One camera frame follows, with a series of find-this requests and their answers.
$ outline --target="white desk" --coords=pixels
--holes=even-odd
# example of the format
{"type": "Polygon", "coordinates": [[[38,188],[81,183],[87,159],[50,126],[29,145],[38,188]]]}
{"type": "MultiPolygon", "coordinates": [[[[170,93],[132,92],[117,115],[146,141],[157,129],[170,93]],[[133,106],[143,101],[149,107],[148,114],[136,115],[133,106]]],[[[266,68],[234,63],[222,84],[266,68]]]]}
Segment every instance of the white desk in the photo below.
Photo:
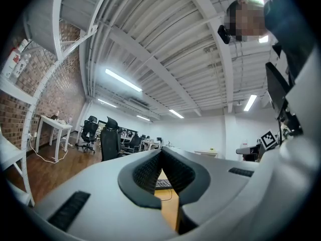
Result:
{"type": "Polygon", "coordinates": [[[142,140],[142,141],[140,142],[139,151],[141,150],[141,145],[142,145],[142,143],[148,144],[148,149],[147,149],[147,150],[150,150],[152,145],[158,146],[158,149],[161,147],[160,144],[155,144],[154,142],[142,140]]]}
{"type": "Polygon", "coordinates": [[[83,125],[80,125],[80,129],[78,131],[78,134],[77,134],[77,139],[76,139],[76,144],[79,142],[79,138],[80,138],[80,133],[82,132],[82,129],[84,128],[83,125]]]}
{"type": "Polygon", "coordinates": [[[121,136],[120,139],[131,140],[131,138],[121,136]]]}
{"type": "Polygon", "coordinates": [[[54,129],[59,130],[58,136],[57,136],[56,151],[55,151],[55,161],[58,162],[58,152],[59,152],[61,132],[63,130],[68,130],[67,137],[66,137],[66,144],[65,144],[65,152],[66,152],[67,148],[68,148],[69,135],[70,135],[70,131],[71,131],[72,126],[68,125],[68,124],[61,124],[61,123],[57,122],[56,120],[50,119],[50,118],[42,115],[40,123],[39,123],[39,127],[38,127],[38,134],[37,134],[37,140],[36,140],[36,152],[39,151],[39,140],[40,140],[40,135],[41,135],[42,124],[44,122],[49,124],[50,126],[52,126],[50,141],[49,141],[50,146],[52,145],[52,139],[54,136],[54,129]]]}
{"type": "Polygon", "coordinates": [[[217,156],[217,152],[215,150],[198,150],[198,151],[194,151],[194,153],[196,154],[200,154],[200,155],[208,155],[208,156],[212,156],[215,157],[217,156]]]}

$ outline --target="keyboard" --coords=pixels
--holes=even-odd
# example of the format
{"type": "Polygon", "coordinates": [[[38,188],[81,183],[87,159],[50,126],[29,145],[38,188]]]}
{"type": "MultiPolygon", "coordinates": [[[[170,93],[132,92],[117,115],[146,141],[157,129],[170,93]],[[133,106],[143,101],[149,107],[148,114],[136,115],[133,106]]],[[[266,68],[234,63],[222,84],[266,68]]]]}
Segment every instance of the keyboard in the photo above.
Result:
{"type": "Polygon", "coordinates": [[[170,184],[168,179],[157,179],[156,190],[171,189],[171,188],[172,188],[172,185],[170,184]]]}

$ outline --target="mesh chair back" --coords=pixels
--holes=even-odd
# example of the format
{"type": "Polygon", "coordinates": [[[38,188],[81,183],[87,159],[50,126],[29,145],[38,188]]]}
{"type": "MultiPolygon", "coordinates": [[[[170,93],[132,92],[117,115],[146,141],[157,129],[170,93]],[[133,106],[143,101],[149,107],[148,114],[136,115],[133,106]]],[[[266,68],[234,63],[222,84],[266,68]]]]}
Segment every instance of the mesh chair back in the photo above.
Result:
{"type": "Polygon", "coordinates": [[[117,158],[118,133],[110,130],[102,130],[100,134],[102,161],[117,158]]]}
{"type": "Polygon", "coordinates": [[[136,146],[140,145],[141,138],[137,135],[133,136],[132,139],[130,140],[129,147],[134,148],[136,146]]]}
{"type": "Polygon", "coordinates": [[[89,116],[88,120],[90,122],[94,122],[94,123],[97,123],[97,118],[95,116],[89,116]]]}
{"type": "Polygon", "coordinates": [[[98,129],[98,124],[94,122],[90,122],[85,120],[84,128],[82,129],[81,138],[85,142],[93,142],[95,141],[96,131],[98,129]]]}

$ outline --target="white desk leg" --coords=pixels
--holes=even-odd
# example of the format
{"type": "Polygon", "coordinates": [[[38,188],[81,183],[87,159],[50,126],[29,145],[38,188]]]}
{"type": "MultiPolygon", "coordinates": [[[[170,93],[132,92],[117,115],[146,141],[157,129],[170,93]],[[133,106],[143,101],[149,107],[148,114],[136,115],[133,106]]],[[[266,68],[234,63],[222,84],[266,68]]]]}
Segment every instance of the white desk leg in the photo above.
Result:
{"type": "Polygon", "coordinates": [[[41,129],[42,129],[42,124],[44,121],[40,120],[39,127],[38,127],[38,133],[37,133],[37,139],[36,139],[36,153],[39,151],[39,140],[40,140],[40,135],[41,135],[41,129]]]}
{"type": "Polygon", "coordinates": [[[77,134],[77,139],[76,139],[76,144],[79,142],[79,138],[80,138],[80,133],[82,132],[82,127],[80,127],[80,130],[78,131],[77,134]]]}
{"type": "Polygon", "coordinates": [[[55,151],[55,162],[58,162],[58,153],[59,153],[61,132],[62,132],[62,130],[59,130],[58,136],[57,136],[56,151],[55,151]]]}
{"type": "Polygon", "coordinates": [[[52,138],[54,137],[54,130],[55,130],[55,128],[52,127],[52,128],[51,128],[51,134],[50,134],[50,140],[49,140],[49,146],[52,145],[52,138]]]}
{"type": "Polygon", "coordinates": [[[69,135],[70,135],[71,129],[68,129],[67,137],[66,137],[66,143],[65,143],[65,152],[67,151],[68,148],[68,140],[69,140],[69,135]]]}

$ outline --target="brick wall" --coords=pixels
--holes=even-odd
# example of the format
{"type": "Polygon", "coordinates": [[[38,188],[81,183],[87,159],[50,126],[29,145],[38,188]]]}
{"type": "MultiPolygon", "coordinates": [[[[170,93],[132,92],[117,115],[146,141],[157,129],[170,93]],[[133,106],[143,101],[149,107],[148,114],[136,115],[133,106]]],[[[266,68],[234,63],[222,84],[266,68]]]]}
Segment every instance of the brick wall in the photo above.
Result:
{"type": "MultiPolygon", "coordinates": [[[[76,40],[79,37],[79,29],[61,22],[63,41],[76,40]]],[[[12,39],[12,45],[16,46],[24,38],[24,32],[18,33],[12,39]]],[[[16,85],[29,95],[33,96],[41,79],[44,77],[50,66],[55,62],[56,56],[45,49],[40,49],[30,53],[29,64],[21,73],[16,85]]],[[[63,64],[54,72],[47,82],[39,103],[32,118],[30,132],[38,131],[41,115],[51,116],[59,110],[59,118],[66,122],[72,117],[74,127],[82,106],[85,103],[85,93],[83,90],[80,67],[79,51],[76,49],[63,64]]],[[[21,147],[22,131],[24,127],[26,113],[29,105],[21,102],[3,91],[0,91],[0,126],[3,136],[16,147],[21,147]]],[[[44,124],[40,138],[40,145],[48,143],[51,127],[44,124]]]]}

